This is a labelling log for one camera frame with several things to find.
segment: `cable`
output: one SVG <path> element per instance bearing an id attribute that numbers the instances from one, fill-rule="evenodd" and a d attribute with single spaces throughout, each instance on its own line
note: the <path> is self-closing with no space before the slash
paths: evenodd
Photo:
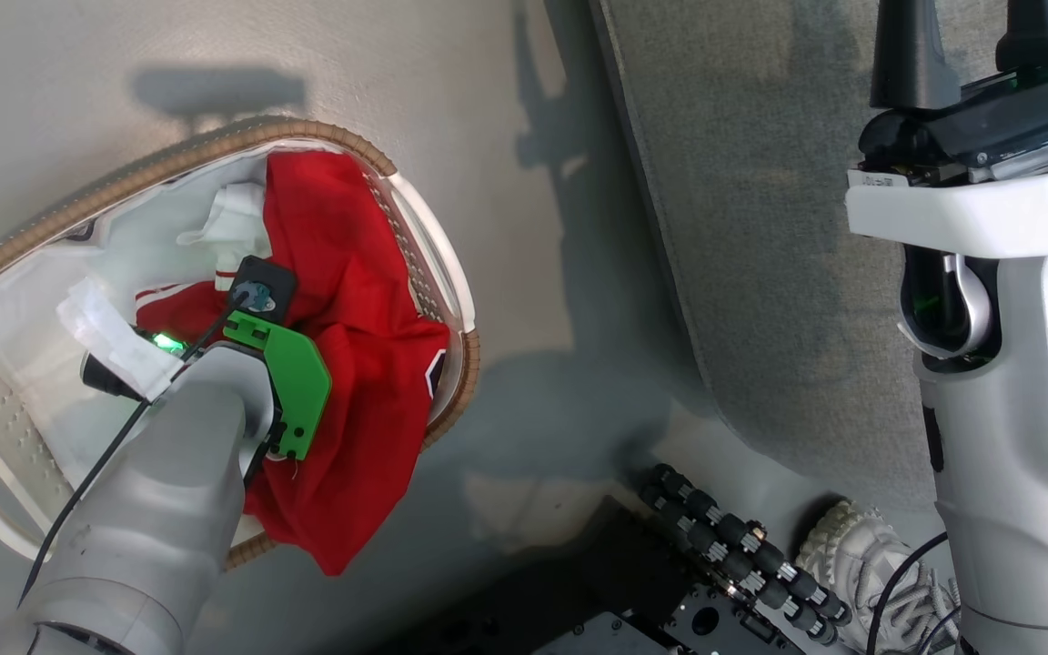
<path id="1" fill-rule="evenodd" d="M 952 621 L 953 617 L 956 617 L 957 612 L 960 612 L 960 610 L 961 606 L 957 605 L 956 607 L 954 607 L 952 612 L 945 614 L 944 618 L 941 618 L 941 621 L 939 624 L 936 624 L 936 626 L 933 627 L 933 630 L 930 631 L 927 634 L 927 638 L 924 639 L 924 641 L 920 643 L 920 648 L 916 650 L 916 655 L 924 655 L 924 652 L 927 652 L 929 648 L 933 646 L 933 638 L 936 637 L 936 633 L 939 633 L 939 631 L 941 631 L 941 629 L 943 629 L 943 627 L 947 625 L 948 621 Z"/>
<path id="2" fill-rule="evenodd" d="M 200 335 L 200 339 L 193 342 L 191 347 L 188 347 L 188 349 L 183 351 L 183 354 L 180 355 L 180 362 L 188 362 L 192 359 L 193 355 L 200 352 L 200 348 L 203 348 L 203 345 L 208 344 L 209 340 L 213 339 L 213 335 L 216 334 L 217 330 L 223 327 L 225 322 L 230 320 L 230 315 L 233 314 L 234 311 L 237 311 L 238 308 L 241 307 L 241 303 L 244 303 L 248 299 L 249 293 L 239 293 L 237 299 L 234 299 L 234 301 L 224 308 L 224 311 L 221 312 L 219 319 L 217 319 L 216 322 L 213 322 L 213 324 L 209 326 L 208 330 L 204 330 L 204 333 Z M 128 421 L 124 423 L 124 427 L 121 428 L 119 432 L 116 432 L 115 437 L 112 439 L 112 443 L 107 444 L 104 455 L 100 455 L 100 459 L 95 460 L 95 464 L 92 465 L 91 472 L 87 473 L 84 481 L 80 482 L 79 487 L 75 487 L 75 490 L 71 493 L 71 498 L 67 499 L 66 504 L 63 505 L 63 509 L 59 510 L 59 517 L 54 518 L 54 522 L 51 523 L 51 529 L 46 530 L 43 543 L 40 544 L 40 547 L 38 547 L 38 553 L 35 555 L 35 562 L 30 565 L 30 573 L 26 575 L 26 584 L 22 588 L 22 594 L 18 597 L 18 605 L 16 607 L 22 606 L 22 602 L 26 598 L 26 594 L 30 593 L 30 588 L 35 586 L 35 581 L 38 580 L 38 572 L 41 568 L 43 568 L 43 560 L 46 559 L 47 551 L 51 550 L 51 544 L 54 543 L 54 534 L 59 533 L 59 528 L 63 527 L 63 523 L 66 522 L 67 517 L 70 517 L 71 510 L 74 509 L 77 503 L 79 503 L 80 499 L 83 498 L 84 493 L 87 493 L 87 488 L 90 487 L 92 482 L 95 481 L 95 478 L 100 476 L 100 472 L 103 472 L 104 465 L 107 464 L 109 459 L 112 459 L 112 456 L 115 455 L 117 449 L 119 449 L 121 444 L 124 443 L 124 439 L 128 436 L 128 433 L 136 427 L 137 420 L 140 420 L 140 417 L 145 414 L 145 411 L 151 407 L 151 405 L 153 403 L 150 402 L 149 399 L 141 399 L 140 405 L 136 406 L 136 410 L 133 411 L 132 416 L 128 416 Z"/>
<path id="3" fill-rule="evenodd" d="M 880 593 L 880 599 L 876 604 L 876 610 L 872 611 L 872 625 L 868 629 L 868 650 L 865 650 L 866 655 L 876 655 L 876 642 L 880 638 L 880 618 L 885 616 L 885 607 L 889 597 L 892 596 L 892 591 L 895 590 L 895 585 L 897 585 L 907 572 L 908 569 L 912 568 L 912 565 L 916 564 L 921 556 L 923 556 L 932 548 L 940 546 L 944 541 L 948 539 L 948 532 L 941 532 L 935 538 L 927 540 L 924 546 L 920 546 L 911 555 L 908 556 L 903 563 L 892 573 L 889 577 L 889 582 L 885 585 L 885 592 Z"/>

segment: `gray sofa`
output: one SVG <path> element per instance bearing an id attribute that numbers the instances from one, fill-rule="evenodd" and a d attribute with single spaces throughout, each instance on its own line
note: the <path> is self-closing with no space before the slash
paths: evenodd
<path id="1" fill-rule="evenodd" d="M 598 0 L 686 330 L 741 439 L 859 500 L 933 498 L 897 245 L 850 235 L 873 0 Z M 939 0 L 962 80 L 1005 4 Z"/>

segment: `green plastic part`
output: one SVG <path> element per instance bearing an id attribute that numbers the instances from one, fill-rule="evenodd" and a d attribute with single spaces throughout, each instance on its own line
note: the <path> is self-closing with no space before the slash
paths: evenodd
<path id="1" fill-rule="evenodd" d="M 308 336 L 234 311 L 224 324 L 227 339 L 265 353 L 265 368 L 282 403 L 282 423 L 286 430 L 279 440 L 279 453 L 291 459 L 305 459 L 318 431 L 321 413 L 329 398 L 329 372 L 318 348 Z"/>

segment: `white shoe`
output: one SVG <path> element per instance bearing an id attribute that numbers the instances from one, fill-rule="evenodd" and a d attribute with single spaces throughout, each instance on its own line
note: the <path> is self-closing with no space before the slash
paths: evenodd
<path id="1" fill-rule="evenodd" d="M 865 510 L 842 500 L 832 507 L 799 550 L 795 564 L 852 609 L 852 621 L 840 627 L 839 638 L 864 652 L 868 645 L 873 607 L 885 585 L 912 549 L 901 542 L 877 510 Z M 936 583 L 936 571 L 916 563 L 903 575 L 885 608 L 876 652 L 918 654 L 927 634 L 960 605 L 956 583 L 952 592 Z M 936 652 L 957 639 L 960 614 L 936 633 L 924 652 Z"/>

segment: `floor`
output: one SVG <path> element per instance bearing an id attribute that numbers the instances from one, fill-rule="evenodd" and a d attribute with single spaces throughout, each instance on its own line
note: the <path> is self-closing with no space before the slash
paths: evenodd
<path id="1" fill-rule="evenodd" d="M 267 112 L 356 130 L 416 183 L 468 274 L 483 369 L 346 575 L 279 548 L 221 581 L 190 652 L 358 652 L 576 534 L 604 494 L 631 500 L 627 473 L 657 459 L 781 543 L 828 497 L 711 415 L 578 1 L 0 3 L 0 239 Z M 0 546 L 0 617 L 26 565 Z"/>

